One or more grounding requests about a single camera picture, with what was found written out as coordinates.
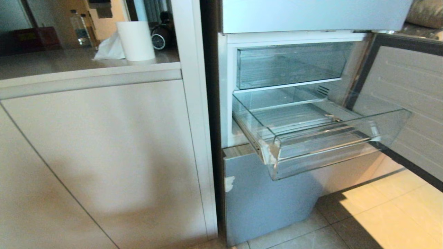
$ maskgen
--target fridge compartment door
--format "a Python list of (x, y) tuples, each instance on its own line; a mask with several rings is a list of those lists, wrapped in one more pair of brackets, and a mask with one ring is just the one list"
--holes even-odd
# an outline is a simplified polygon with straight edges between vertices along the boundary
[(222, 0), (222, 32), (400, 30), (412, 0)]
[[(228, 156), (226, 150), (235, 155)], [(323, 183), (316, 176), (324, 172), (272, 181), (266, 167), (250, 150), (249, 146), (224, 150), (227, 156), (223, 158), (222, 176), (234, 178), (232, 188), (221, 198), (228, 247), (306, 219), (323, 191)]]
[(409, 111), (360, 98), (366, 107), (349, 110), (312, 87), (236, 92), (233, 118), (275, 180), (389, 146)]
[(237, 88), (340, 78), (354, 42), (239, 48)]

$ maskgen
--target cabinet panel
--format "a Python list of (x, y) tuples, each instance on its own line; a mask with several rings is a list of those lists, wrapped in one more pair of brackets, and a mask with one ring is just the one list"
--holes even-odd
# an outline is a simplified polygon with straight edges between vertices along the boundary
[(174, 248), (206, 239), (181, 80), (4, 105), (120, 248)]
[(0, 248), (116, 248), (1, 108), (0, 189)]

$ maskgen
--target tissue paper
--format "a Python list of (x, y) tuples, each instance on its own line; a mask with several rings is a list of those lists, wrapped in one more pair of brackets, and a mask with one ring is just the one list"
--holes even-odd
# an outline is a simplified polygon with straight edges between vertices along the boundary
[(117, 32), (107, 38), (98, 46), (94, 60), (124, 59), (123, 48)]

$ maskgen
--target refrigerator vent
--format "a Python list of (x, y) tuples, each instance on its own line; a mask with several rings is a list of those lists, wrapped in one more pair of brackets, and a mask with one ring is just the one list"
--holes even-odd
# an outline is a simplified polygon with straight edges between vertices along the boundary
[(326, 88), (326, 87), (324, 87), (324, 86), (319, 86), (319, 87), (317, 88), (317, 92), (319, 92), (319, 93), (322, 94), (322, 95), (328, 96), (329, 88)]

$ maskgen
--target cabinet door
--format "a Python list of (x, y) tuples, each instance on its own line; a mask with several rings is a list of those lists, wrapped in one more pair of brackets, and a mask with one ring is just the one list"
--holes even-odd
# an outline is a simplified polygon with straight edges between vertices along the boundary
[(50, 93), (4, 105), (120, 248), (206, 240), (181, 80)]
[[(412, 162), (437, 178), (439, 183), (432, 177), (426, 180), (443, 190), (442, 69), (441, 41), (377, 35), (355, 91), (412, 112), (391, 149), (409, 161), (405, 163)], [(359, 109), (365, 100), (350, 98), (348, 105)]]
[(2, 108), (0, 248), (116, 248), (46, 167)]

